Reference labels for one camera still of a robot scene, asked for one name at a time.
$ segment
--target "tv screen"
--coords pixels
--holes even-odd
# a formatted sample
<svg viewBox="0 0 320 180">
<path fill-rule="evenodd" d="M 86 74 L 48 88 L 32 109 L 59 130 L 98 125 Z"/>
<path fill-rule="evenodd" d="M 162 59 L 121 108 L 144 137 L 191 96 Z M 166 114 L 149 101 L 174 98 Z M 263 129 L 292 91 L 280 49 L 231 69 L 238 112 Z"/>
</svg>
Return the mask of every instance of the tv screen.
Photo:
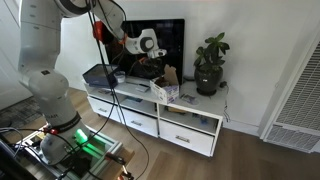
<svg viewBox="0 0 320 180">
<path fill-rule="evenodd" d="M 167 50 L 167 55 L 142 65 L 138 60 L 147 57 L 147 54 L 129 55 L 124 53 L 117 57 L 122 51 L 122 46 L 114 40 L 106 46 L 109 63 L 119 65 L 120 69 L 129 76 L 145 79 L 153 79 L 163 75 L 164 66 L 168 64 L 176 68 L 179 84 L 182 84 L 184 26 L 184 19 L 126 21 L 122 28 L 131 38 L 139 37 L 143 29 L 154 29 L 159 48 Z"/>
</svg>

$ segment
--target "cardboard box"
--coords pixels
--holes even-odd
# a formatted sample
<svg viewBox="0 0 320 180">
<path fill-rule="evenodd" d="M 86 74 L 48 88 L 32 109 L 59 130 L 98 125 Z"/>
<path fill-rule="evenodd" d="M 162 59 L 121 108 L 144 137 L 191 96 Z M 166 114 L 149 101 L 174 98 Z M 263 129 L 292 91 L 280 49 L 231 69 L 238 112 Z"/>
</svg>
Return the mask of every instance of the cardboard box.
<svg viewBox="0 0 320 180">
<path fill-rule="evenodd" d="M 155 84 L 159 78 L 152 79 L 150 81 L 151 92 L 154 93 L 163 104 L 169 104 L 174 102 L 179 97 L 179 82 L 176 75 L 176 69 L 169 67 L 168 65 L 164 68 L 164 79 L 169 82 L 169 86 L 160 87 Z"/>
</svg>

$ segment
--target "potted plant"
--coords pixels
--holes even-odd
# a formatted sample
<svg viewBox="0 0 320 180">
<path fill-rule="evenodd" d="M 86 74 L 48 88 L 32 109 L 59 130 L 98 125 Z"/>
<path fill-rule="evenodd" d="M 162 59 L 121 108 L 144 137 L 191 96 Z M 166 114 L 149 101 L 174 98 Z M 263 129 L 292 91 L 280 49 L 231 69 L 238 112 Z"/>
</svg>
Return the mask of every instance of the potted plant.
<svg viewBox="0 0 320 180">
<path fill-rule="evenodd" d="M 230 47 L 227 43 L 221 42 L 224 32 L 217 37 L 209 37 L 205 40 L 208 44 L 206 48 L 200 46 L 197 49 L 199 57 L 194 62 L 195 71 L 194 78 L 197 84 L 199 94 L 212 96 L 216 93 L 216 89 L 223 75 L 221 65 L 225 63 L 220 56 L 220 52 L 224 55 Z"/>
</svg>

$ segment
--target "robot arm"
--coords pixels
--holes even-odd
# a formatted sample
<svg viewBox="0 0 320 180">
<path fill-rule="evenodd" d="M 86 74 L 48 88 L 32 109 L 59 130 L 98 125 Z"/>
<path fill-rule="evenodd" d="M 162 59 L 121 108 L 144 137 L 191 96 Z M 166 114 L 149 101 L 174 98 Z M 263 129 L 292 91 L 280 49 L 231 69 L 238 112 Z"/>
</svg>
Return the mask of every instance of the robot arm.
<svg viewBox="0 0 320 180">
<path fill-rule="evenodd" d="M 124 44 L 125 49 L 130 54 L 147 53 L 151 59 L 166 55 L 167 51 L 159 49 L 156 34 L 153 29 L 144 29 L 138 38 L 130 38 L 121 29 L 123 22 L 123 12 L 113 1 L 91 1 L 91 11 L 103 22 L 109 32 Z"/>
<path fill-rule="evenodd" d="M 76 17 L 92 11 L 109 31 L 124 42 L 132 54 L 147 53 L 149 58 L 164 56 L 152 29 L 138 38 L 129 38 L 121 29 L 123 13 L 111 0 L 22 0 L 20 6 L 21 50 L 19 59 L 20 82 L 37 100 L 49 128 L 71 145 L 76 146 L 75 133 L 90 131 L 82 123 L 68 96 L 68 80 L 55 64 L 60 53 L 60 24 L 63 17 Z M 68 145 L 52 134 L 40 144 L 47 164 L 59 162 L 68 152 Z"/>
</svg>

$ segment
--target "wooden floor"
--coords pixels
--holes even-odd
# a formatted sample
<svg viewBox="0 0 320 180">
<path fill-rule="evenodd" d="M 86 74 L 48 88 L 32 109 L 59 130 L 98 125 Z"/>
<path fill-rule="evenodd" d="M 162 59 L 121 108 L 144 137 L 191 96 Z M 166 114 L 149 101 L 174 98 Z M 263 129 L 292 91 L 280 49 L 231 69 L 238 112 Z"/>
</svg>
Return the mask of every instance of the wooden floor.
<svg viewBox="0 0 320 180">
<path fill-rule="evenodd" d="M 69 94 L 85 124 L 99 129 L 106 118 L 99 117 L 91 110 L 86 93 L 70 89 Z M 44 120 L 38 119 L 28 127 L 38 128 L 42 124 Z M 163 139 L 131 130 L 144 143 L 150 154 L 148 169 L 140 178 L 141 180 L 148 179 L 157 157 L 155 166 L 159 166 L 159 160 L 163 162 L 160 163 L 158 177 L 150 176 L 152 178 L 149 179 L 152 180 L 320 179 L 320 154 L 306 154 L 264 143 L 255 136 L 222 129 L 214 156 L 209 158 Z M 130 136 L 123 125 L 114 121 L 110 120 L 102 132 L 135 151 L 128 170 L 137 177 L 147 163 L 146 152 L 141 145 Z M 18 139 L 18 137 L 12 136 L 11 139 Z"/>
</svg>

